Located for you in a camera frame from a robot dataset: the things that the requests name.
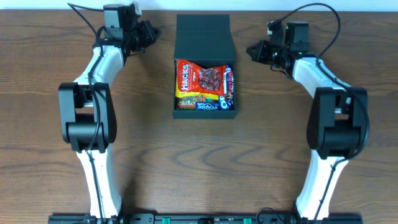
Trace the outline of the dark blue Cadbury chocolate bar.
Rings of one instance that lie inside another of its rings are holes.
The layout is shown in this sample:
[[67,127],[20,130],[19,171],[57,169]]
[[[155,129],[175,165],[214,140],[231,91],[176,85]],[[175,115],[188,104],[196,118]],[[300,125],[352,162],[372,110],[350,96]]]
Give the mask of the dark blue Cadbury chocolate bar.
[[224,72],[224,108],[231,110],[234,100],[234,78],[233,71],[230,66],[226,66]]

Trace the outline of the dark green box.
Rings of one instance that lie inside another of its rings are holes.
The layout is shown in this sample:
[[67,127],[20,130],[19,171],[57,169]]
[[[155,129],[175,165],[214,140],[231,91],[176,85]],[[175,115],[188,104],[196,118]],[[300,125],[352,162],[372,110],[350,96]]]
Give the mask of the dark green box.
[[[174,52],[175,87],[177,60],[188,60],[202,68],[228,65],[235,81],[235,54],[228,15],[183,15],[177,16],[177,31]],[[236,117],[236,88],[232,110],[195,111],[177,110],[174,96],[175,119],[233,119]]]

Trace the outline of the red Hacks candy bag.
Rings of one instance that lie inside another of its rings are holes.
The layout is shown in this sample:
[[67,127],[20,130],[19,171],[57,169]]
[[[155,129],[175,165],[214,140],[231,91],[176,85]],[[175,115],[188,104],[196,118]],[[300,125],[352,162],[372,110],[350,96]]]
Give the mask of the red Hacks candy bag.
[[225,71],[226,65],[202,68],[188,60],[177,60],[177,88],[182,93],[224,96]]

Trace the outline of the yellow Hacks candy bag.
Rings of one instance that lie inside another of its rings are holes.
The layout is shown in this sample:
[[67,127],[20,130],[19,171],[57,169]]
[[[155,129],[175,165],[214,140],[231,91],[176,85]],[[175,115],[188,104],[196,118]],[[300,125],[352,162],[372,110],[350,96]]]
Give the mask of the yellow Hacks candy bag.
[[177,98],[198,96],[204,97],[205,99],[209,98],[211,100],[219,100],[218,95],[197,92],[197,84],[192,83],[190,79],[185,80],[181,78],[178,78],[176,81],[175,96]]

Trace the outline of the blue Oreo cookie pack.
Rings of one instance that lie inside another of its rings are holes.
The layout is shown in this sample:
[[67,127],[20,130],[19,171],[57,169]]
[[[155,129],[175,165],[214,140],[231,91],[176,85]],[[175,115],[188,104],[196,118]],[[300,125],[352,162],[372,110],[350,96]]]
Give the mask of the blue Oreo cookie pack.
[[232,96],[219,96],[218,108],[219,108],[219,110],[232,110],[233,109],[233,97]]

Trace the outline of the green Haribo gummy bag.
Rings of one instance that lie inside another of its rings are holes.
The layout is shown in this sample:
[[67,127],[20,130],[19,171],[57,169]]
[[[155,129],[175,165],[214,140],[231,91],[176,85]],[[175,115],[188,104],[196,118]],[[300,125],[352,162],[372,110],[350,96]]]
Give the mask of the green Haribo gummy bag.
[[176,109],[177,110],[195,110],[195,104],[199,103],[217,103],[218,100],[211,100],[209,98],[205,99],[204,97],[183,97],[177,98]]

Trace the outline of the blue Eclipse mint box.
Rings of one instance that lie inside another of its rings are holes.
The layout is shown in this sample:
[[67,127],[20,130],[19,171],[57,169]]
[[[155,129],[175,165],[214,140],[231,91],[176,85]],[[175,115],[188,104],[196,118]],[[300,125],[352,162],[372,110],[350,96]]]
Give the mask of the blue Eclipse mint box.
[[196,111],[216,111],[219,110],[219,104],[217,103],[199,103],[195,104]]

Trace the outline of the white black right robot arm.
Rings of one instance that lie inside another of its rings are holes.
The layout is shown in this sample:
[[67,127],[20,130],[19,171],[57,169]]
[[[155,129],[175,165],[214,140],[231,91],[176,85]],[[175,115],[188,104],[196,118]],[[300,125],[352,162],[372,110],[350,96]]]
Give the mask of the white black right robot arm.
[[246,49],[252,61],[300,83],[312,97],[307,123],[310,165],[292,214],[284,223],[353,223],[358,217],[332,217],[329,204],[338,179],[369,136],[368,93],[341,81],[319,54],[309,51],[309,24],[267,23],[269,40]]

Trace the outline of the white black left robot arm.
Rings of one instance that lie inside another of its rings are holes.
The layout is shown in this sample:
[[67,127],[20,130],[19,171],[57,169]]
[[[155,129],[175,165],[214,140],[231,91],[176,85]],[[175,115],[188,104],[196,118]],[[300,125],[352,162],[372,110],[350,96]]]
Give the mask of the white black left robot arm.
[[112,159],[117,121],[110,88],[127,59],[143,54],[160,30],[139,20],[137,2],[106,4],[100,12],[104,25],[92,30],[92,58],[78,78],[60,84],[58,100],[62,138],[76,152],[90,194],[84,223],[122,223],[123,203]]

